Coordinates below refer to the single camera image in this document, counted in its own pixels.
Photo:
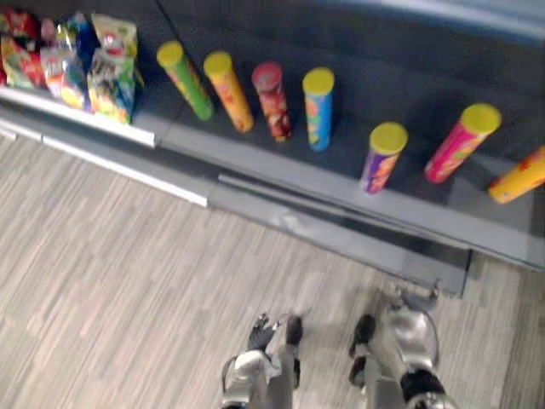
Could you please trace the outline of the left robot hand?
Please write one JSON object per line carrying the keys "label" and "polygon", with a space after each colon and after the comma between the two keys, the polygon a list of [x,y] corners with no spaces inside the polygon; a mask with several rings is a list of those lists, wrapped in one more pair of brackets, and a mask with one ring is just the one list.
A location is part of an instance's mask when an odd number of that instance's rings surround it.
{"label": "left robot hand", "polygon": [[247,349],[265,352],[277,329],[276,322],[269,325],[269,316],[266,313],[260,314],[250,330]]}

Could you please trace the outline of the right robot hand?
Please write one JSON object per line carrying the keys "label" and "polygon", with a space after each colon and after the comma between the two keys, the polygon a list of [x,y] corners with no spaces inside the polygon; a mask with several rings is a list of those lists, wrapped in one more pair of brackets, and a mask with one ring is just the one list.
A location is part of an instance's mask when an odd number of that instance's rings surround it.
{"label": "right robot hand", "polygon": [[432,287],[427,288],[427,293],[424,295],[395,283],[391,283],[389,287],[393,292],[389,302],[391,309],[407,308],[410,311],[424,314],[429,320],[433,319],[432,313],[437,306],[442,290],[440,279],[436,280]]}

